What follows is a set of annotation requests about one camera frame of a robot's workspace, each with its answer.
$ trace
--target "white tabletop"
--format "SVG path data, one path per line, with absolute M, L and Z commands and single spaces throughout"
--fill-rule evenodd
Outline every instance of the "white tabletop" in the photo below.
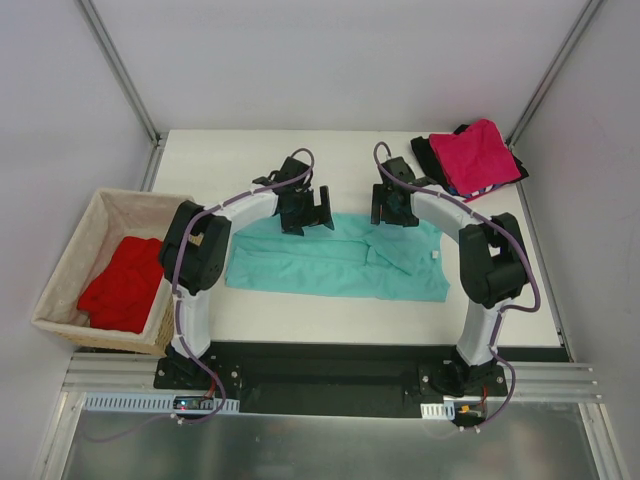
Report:
M 296 148 L 307 147 L 316 157 L 313 186 L 329 186 L 332 211 L 369 215 L 372 185 L 380 183 L 372 157 L 375 143 L 386 141 L 394 156 L 403 156 L 418 175 L 421 170 L 409 144 L 418 135 L 426 134 L 173 130 L 153 190 L 189 194 L 198 203 L 216 204 L 247 190 L 254 178 L 279 168 Z M 307 161 L 304 154 L 299 158 Z M 542 294 L 540 311 L 509 312 L 499 344 L 559 346 L 517 189 L 504 187 L 471 205 L 487 216 L 515 215 Z M 211 295 L 211 336 L 225 341 L 455 344 L 468 298 L 460 285 L 457 244 L 443 235 L 441 246 L 443 270 L 451 284 L 444 303 L 257 292 L 227 288 L 222 277 Z M 531 286 L 525 286 L 517 301 L 533 304 Z

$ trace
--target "gray wall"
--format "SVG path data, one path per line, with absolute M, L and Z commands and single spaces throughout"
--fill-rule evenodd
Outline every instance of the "gray wall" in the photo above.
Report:
M 0 3 L 0 470 L 27 478 L 72 347 L 31 327 L 92 191 L 149 144 L 71 0 Z
M 585 0 L 96 0 L 159 129 L 513 128 Z
M 553 290 L 640 478 L 640 3 L 608 2 L 517 144 Z

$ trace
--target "woven basket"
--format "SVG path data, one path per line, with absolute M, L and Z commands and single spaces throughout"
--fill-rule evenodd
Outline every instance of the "woven basket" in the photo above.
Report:
M 173 336 L 173 301 L 162 279 L 141 333 L 91 328 L 78 298 L 126 236 L 163 240 L 186 196 L 99 189 L 38 302 L 31 323 L 77 345 L 164 355 Z

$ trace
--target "light blue cloth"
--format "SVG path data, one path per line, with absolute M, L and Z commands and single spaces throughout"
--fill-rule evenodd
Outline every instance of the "light blue cloth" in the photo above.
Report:
M 371 217 L 333 214 L 335 231 L 318 226 L 284 235 L 280 217 L 257 221 L 232 239 L 227 286 L 331 297 L 444 302 L 442 232 L 371 225 Z

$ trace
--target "red clothing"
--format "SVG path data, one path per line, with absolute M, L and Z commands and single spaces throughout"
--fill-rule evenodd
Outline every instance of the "red clothing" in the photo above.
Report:
M 459 135 L 433 133 L 429 143 L 447 180 L 460 195 L 509 183 L 521 176 L 498 127 L 490 120 L 478 120 Z
M 162 242 L 125 237 L 104 272 L 78 299 L 91 328 L 141 333 L 162 279 Z

